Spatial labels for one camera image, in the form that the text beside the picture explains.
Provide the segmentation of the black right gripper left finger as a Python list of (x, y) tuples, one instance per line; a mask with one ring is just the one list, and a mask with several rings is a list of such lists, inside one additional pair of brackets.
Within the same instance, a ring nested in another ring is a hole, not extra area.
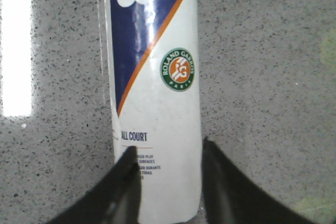
[(49, 223), (138, 223), (141, 178), (137, 149), (128, 147), (92, 190)]

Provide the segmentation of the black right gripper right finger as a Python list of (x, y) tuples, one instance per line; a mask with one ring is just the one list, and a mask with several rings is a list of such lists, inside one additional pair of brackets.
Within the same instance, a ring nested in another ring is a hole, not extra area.
[(202, 189), (208, 223), (311, 223), (260, 189), (207, 138)]

